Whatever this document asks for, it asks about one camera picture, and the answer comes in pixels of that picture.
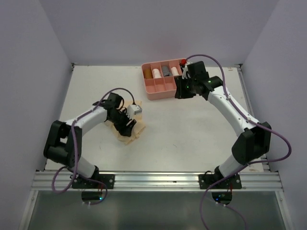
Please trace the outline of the beige underwear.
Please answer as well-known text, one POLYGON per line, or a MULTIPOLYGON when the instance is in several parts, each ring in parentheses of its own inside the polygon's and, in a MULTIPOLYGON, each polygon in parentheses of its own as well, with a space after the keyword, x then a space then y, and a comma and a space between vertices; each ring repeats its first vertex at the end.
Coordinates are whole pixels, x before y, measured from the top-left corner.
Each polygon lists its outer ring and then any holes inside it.
MULTIPOLYGON (((128 102, 123 102, 121 103, 120 106, 123 106, 122 110, 127 108, 130 104, 137 104, 141 106, 142 102, 141 101, 128 101, 128 102)), ((124 137, 119 134, 119 132, 115 129, 114 125, 110 121, 106 121, 105 125, 110 128, 110 130, 113 132, 114 136, 124 144, 128 145, 131 142, 133 142, 135 139, 139 138, 143 130, 145 129, 145 123, 142 120, 142 113, 134 116, 132 119, 136 120, 136 125, 134 126, 132 130, 132 134, 130 137, 124 137)))

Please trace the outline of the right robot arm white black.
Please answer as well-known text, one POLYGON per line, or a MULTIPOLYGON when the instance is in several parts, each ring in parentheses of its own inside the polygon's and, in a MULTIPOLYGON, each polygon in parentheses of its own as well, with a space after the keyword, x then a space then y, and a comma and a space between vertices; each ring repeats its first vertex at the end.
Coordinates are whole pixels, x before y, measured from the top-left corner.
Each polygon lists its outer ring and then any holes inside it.
POLYGON ((175 98, 202 96, 224 116, 237 136, 231 155, 215 168, 212 176, 217 187, 225 188, 231 182, 230 174, 269 151, 271 126, 264 122, 264 128, 260 128, 260 122, 232 98, 222 79, 209 76, 202 61, 192 63, 183 59, 180 67, 183 73, 175 78, 175 98))

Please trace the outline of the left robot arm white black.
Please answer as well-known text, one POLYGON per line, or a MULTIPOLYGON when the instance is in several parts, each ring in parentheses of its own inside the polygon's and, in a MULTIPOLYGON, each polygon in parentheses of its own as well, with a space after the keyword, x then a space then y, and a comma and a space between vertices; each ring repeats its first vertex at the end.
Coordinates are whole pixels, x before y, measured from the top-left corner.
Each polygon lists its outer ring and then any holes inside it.
POLYGON ((82 139, 87 132, 106 121, 111 122, 120 135, 131 137, 137 124, 133 117, 140 114, 142 108, 135 102, 128 107, 122 104, 123 97, 111 92, 82 115, 64 122, 54 121, 44 147, 44 157, 83 176, 87 187, 97 187, 100 182, 98 169, 82 157, 82 139))

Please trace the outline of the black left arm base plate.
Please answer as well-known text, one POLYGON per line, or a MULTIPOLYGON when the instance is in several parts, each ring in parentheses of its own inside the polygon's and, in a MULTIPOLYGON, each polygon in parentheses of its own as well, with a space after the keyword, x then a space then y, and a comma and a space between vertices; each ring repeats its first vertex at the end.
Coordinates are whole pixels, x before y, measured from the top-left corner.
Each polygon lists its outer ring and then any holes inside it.
POLYGON ((114 174, 96 173, 94 178, 86 178, 81 175, 77 175, 71 187, 73 189, 113 189, 114 183, 114 174))

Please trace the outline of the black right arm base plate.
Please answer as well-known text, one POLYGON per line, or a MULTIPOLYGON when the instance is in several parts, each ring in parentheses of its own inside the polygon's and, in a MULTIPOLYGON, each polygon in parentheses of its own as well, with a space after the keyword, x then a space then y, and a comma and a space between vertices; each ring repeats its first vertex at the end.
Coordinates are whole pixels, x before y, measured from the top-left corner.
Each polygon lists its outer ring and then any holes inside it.
POLYGON ((242 189, 238 174, 224 179, 219 172, 206 171, 198 175, 198 182, 200 189, 242 189))

